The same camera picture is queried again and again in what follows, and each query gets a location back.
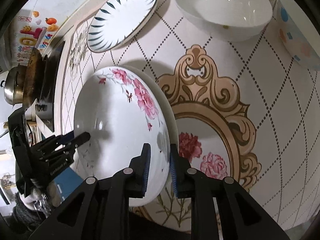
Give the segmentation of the stainless steel pot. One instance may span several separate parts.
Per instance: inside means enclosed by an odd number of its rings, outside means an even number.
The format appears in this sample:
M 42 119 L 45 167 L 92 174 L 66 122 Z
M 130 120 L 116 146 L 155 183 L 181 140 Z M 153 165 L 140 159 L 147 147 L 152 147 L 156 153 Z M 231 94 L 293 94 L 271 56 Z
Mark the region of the stainless steel pot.
M 20 104 L 23 101 L 23 86 L 27 66 L 18 64 L 9 70 L 5 80 L 1 82 L 4 88 L 4 100 L 10 105 Z

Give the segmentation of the floral diamond pattern table mat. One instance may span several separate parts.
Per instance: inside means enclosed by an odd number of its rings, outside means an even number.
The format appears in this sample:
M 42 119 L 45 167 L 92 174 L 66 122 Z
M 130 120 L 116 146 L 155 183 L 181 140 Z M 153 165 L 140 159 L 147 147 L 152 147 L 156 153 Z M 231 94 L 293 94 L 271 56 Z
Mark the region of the floral diamond pattern table mat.
M 301 67 L 285 46 L 285 11 L 245 42 L 227 43 L 159 0 L 148 24 L 122 48 L 93 53 L 91 19 L 71 28 L 56 128 L 73 129 L 75 103 L 98 69 L 136 67 L 163 89 L 178 126 L 180 154 L 213 178 L 237 179 L 284 229 L 319 211 L 319 72 Z

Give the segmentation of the colourful wall sticker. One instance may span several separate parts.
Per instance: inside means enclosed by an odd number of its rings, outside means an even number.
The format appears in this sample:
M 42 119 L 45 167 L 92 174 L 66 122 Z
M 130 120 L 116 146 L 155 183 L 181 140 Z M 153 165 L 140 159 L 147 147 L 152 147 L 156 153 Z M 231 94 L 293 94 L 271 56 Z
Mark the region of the colourful wall sticker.
M 21 9 L 9 26 L 9 41 L 13 63 L 26 63 L 33 48 L 41 53 L 59 30 L 58 20 L 37 10 Z

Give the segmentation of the white plate pink flowers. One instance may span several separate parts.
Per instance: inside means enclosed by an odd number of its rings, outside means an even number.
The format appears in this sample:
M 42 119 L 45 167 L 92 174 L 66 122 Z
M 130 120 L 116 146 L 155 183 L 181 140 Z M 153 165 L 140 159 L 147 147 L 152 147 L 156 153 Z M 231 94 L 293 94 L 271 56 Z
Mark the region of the white plate pink flowers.
M 160 194 L 169 173 L 170 139 L 165 116 L 150 86 L 136 73 L 119 66 L 97 70 L 84 84 L 74 112 L 74 135 L 88 132 L 78 147 L 88 176 L 112 177 L 151 147 L 148 187 L 131 207 L 149 204 Z

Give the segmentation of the black wok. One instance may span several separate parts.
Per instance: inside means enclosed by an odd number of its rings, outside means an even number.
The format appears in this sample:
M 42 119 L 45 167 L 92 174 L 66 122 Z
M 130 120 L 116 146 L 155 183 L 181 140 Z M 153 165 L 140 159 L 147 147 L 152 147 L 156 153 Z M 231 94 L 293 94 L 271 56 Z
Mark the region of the black wok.
M 43 57 L 40 51 L 33 48 L 27 65 L 23 86 L 22 106 L 28 109 L 40 97 L 44 78 Z

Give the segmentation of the blue lower cabinet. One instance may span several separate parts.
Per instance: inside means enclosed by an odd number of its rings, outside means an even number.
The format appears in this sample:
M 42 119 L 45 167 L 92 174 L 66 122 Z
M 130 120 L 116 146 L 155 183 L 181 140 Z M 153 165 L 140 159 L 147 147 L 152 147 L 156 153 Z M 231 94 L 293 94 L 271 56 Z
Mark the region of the blue lower cabinet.
M 54 179 L 54 182 L 63 202 L 83 182 L 83 179 L 68 167 Z

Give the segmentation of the black induction cooktop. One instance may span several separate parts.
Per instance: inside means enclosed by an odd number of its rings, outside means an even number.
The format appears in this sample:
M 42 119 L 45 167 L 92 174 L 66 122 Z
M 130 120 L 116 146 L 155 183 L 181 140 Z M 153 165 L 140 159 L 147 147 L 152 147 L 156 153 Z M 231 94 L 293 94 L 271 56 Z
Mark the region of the black induction cooktop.
M 35 113 L 43 123 L 54 131 L 54 96 L 60 59 L 65 41 L 53 49 L 50 55 L 43 58 L 44 78 L 40 97 L 35 103 Z

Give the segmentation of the white bowl small flower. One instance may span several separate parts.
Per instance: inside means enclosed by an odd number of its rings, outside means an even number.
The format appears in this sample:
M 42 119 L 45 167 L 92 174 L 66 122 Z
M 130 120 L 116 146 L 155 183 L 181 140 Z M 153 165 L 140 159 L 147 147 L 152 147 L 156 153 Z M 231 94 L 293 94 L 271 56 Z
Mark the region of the white bowl small flower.
M 272 18 L 269 0 L 175 0 L 184 18 L 213 38 L 245 41 L 260 34 Z

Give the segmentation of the white bowl coloured dots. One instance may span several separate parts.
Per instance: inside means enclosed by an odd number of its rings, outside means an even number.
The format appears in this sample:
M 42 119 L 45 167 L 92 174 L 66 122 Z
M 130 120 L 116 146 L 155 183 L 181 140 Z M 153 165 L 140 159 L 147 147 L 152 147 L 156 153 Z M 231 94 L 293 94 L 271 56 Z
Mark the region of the white bowl coloured dots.
M 279 36 L 289 54 L 304 68 L 319 71 L 319 33 L 294 0 L 278 0 Z

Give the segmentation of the white plate blue leaf rim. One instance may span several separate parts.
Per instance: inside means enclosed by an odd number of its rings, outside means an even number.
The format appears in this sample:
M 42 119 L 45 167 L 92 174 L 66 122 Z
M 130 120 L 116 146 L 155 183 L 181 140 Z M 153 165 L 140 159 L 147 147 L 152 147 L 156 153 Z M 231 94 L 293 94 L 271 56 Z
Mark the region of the white plate blue leaf rim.
M 97 11 L 89 26 L 87 45 L 102 53 L 118 48 L 144 27 L 158 0 L 108 0 Z

